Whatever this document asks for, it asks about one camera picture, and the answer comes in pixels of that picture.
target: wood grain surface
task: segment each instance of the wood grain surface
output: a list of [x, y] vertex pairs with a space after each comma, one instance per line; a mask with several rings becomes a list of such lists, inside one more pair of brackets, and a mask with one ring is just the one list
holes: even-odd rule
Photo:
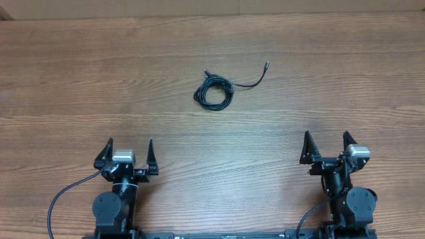
[[13, 20], [421, 11], [425, 0], [0, 0]]
[[[48, 238], [52, 198], [96, 171], [109, 137], [140, 167], [153, 138], [146, 232], [294, 228], [325, 200], [298, 163], [308, 129], [322, 155], [345, 130], [371, 148], [351, 178], [379, 196], [379, 238], [424, 238], [424, 26], [423, 12], [1, 22], [0, 238]], [[193, 100], [204, 68], [248, 84], [267, 60], [227, 109]], [[92, 233], [92, 201], [110, 188], [98, 177], [65, 193], [55, 238]]]

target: wire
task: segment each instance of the wire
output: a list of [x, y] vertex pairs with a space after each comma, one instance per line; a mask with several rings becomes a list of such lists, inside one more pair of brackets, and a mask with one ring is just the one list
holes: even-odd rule
[[311, 214], [311, 213], [313, 213], [314, 211], [316, 211], [317, 209], [319, 209], [319, 208], [321, 208], [321, 207], [323, 207], [323, 206], [325, 206], [325, 205], [327, 205], [330, 201], [332, 201], [333, 200], [333, 198], [330, 198], [330, 199], [328, 199], [326, 202], [323, 202], [323, 203], [321, 203], [321, 204], [319, 204], [319, 205], [317, 205], [317, 206], [315, 206], [315, 207], [313, 207], [310, 211], [308, 211], [304, 216], [303, 216], [303, 218], [301, 218], [301, 220], [300, 220], [300, 222], [298, 223], [298, 226], [297, 226], [297, 230], [296, 230], [296, 238], [297, 239], [299, 239], [299, 230], [300, 230], [300, 228], [301, 228], [301, 225], [303, 224], [303, 222], [304, 222], [304, 220]]
[[93, 179], [94, 177], [98, 176], [102, 171], [104, 170], [104, 168], [100, 169], [98, 172], [94, 173], [93, 175], [86, 177], [85, 179], [82, 179], [76, 183], [72, 183], [71, 185], [67, 186], [66, 188], [62, 189], [53, 199], [52, 203], [50, 204], [50, 208], [48, 209], [48, 213], [47, 213], [47, 230], [48, 230], [48, 236], [50, 236], [50, 239], [54, 239], [53, 238], [53, 234], [52, 234], [52, 226], [50, 225], [50, 218], [52, 216], [52, 210], [53, 210], [53, 205], [56, 202], [56, 200], [58, 200], [58, 198], [65, 193], [68, 189], [71, 189], [72, 187], [79, 185], [81, 183], [84, 183], [86, 181], [89, 181], [90, 179]]
[[[199, 86], [197, 91], [193, 94], [193, 99], [207, 109], [215, 110], [215, 111], [223, 110], [232, 102], [233, 93], [234, 93], [233, 86], [248, 87], [248, 88], [257, 86], [262, 81], [264, 75], [267, 72], [269, 65], [270, 65], [270, 62], [267, 61], [266, 64], [264, 65], [263, 75], [261, 76], [260, 80], [257, 81], [257, 83], [249, 85], [249, 86], [229, 82], [226, 78], [222, 76], [219, 76], [216, 74], [210, 74], [208, 70], [204, 70], [207, 76], [205, 78], [205, 81], [202, 83], [202, 85]], [[216, 86], [224, 90], [224, 94], [226, 97], [223, 100], [223, 102], [219, 104], [210, 104], [207, 102], [207, 91], [211, 86]]]

